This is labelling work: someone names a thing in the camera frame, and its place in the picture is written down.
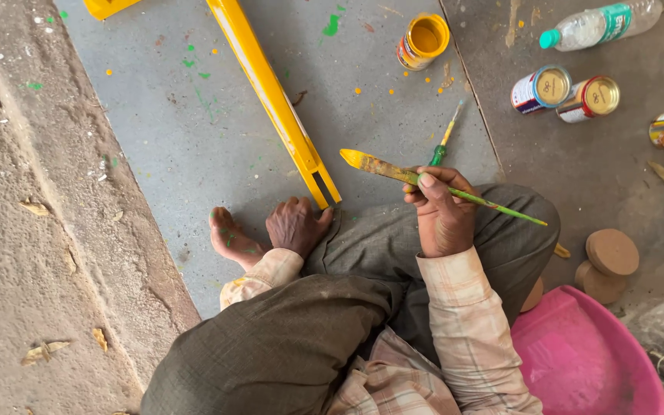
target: grey trousers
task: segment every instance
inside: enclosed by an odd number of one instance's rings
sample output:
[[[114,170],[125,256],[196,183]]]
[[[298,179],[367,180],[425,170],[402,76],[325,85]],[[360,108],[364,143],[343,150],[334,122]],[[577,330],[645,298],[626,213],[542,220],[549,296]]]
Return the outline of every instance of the grey trousers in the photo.
[[[509,325],[513,325],[555,249],[560,216],[552,203],[530,188],[516,184],[477,188],[484,199],[549,224],[540,226],[484,207],[476,212],[474,245],[488,282],[501,297]],[[415,258],[420,250],[416,209],[410,204],[374,207],[356,216],[338,210],[327,237],[307,259],[303,274],[362,276],[401,286],[401,307],[394,307],[388,325],[439,366],[429,330],[429,295]]]
[[[480,187],[486,199],[549,223],[495,211],[476,214],[475,246],[491,286],[516,318],[555,247],[555,208],[527,188]],[[439,364],[429,331],[429,297],[415,255],[413,207],[337,212],[306,261],[311,274],[227,307],[180,335],[158,365],[142,415],[323,413],[347,363],[388,323]]]

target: yellow painted wood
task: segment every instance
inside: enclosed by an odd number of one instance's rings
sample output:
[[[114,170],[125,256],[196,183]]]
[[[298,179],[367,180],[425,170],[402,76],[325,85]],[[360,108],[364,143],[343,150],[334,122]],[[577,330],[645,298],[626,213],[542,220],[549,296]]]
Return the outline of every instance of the yellow painted wood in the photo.
[[[92,16],[97,20],[104,20],[116,12],[126,9],[139,1],[140,0],[83,0],[83,3],[86,5],[88,12]]]
[[[258,98],[263,103],[268,116],[276,127],[278,135],[289,151],[291,159],[294,160],[304,179],[309,191],[317,202],[320,209],[325,209],[329,204],[319,189],[314,174],[321,176],[327,186],[332,199],[340,202],[342,198],[327,173],[324,163],[319,158],[317,150],[301,125],[296,111],[289,102],[289,98],[278,82],[278,78],[266,59],[261,45],[258,43],[250,23],[245,17],[245,12],[237,0],[207,0],[209,8],[224,31],[232,50],[235,51],[240,65],[245,70],[245,75],[250,80]]]

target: pink basin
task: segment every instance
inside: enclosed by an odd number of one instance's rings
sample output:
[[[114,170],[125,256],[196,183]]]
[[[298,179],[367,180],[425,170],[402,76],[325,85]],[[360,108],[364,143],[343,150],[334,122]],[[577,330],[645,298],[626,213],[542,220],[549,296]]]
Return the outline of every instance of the pink basin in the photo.
[[[642,346],[583,292],[548,292],[511,338],[545,415],[664,415],[664,388]]]

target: round wooden block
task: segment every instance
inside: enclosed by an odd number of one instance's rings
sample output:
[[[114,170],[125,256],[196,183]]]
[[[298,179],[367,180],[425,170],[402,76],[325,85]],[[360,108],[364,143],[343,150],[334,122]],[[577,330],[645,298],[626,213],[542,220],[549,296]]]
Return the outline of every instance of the round wooden block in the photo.
[[[602,229],[586,241],[588,259],[607,276],[632,274],[640,266],[640,253],[634,242],[622,231]]]
[[[576,285],[600,304],[618,300],[626,289],[626,277],[607,276],[591,264],[583,261],[576,269]]]
[[[544,291],[544,283],[542,283],[542,277],[537,278],[537,282],[532,288],[532,292],[529,293],[529,297],[524,302],[524,305],[521,306],[521,312],[529,311],[537,306],[542,299],[542,292]]]

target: hand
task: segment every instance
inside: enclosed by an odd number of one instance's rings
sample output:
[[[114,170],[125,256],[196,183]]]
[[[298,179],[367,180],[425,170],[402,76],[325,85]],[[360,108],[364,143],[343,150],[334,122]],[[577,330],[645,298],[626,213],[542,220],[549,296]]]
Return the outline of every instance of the hand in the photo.
[[[319,220],[314,218],[309,199],[291,197],[281,202],[266,219],[266,228],[273,248],[285,248],[306,260],[311,251],[327,234],[332,224],[331,207],[325,209]]]
[[[480,196],[454,168],[419,167],[419,186],[405,184],[403,201],[417,208],[419,240],[427,258],[465,252],[473,246],[477,204],[454,197],[447,187]]]

